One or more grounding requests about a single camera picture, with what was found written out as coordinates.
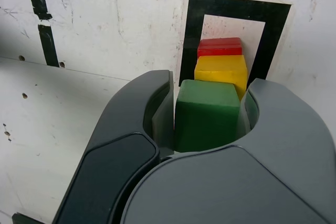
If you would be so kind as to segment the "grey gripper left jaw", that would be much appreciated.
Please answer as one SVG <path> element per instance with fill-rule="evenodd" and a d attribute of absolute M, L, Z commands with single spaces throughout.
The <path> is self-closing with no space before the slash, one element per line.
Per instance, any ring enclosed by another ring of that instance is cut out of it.
<path fill-rule="evenodd" d="M 54 223 L 119 223 L 138 182 L 173 154 L 173 74 L 152 70 L 108 102 Z"/>

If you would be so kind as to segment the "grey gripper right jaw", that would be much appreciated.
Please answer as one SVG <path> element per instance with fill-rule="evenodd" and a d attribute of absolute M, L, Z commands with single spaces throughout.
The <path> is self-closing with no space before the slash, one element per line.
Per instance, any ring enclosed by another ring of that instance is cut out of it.
<path fill-rule="evenodd" d="M 335 146 L 318 113 L 286 87 L 254 80 L 239 138 L 178 154 L 136 186 L 122 223 L 335 223 Z"/>

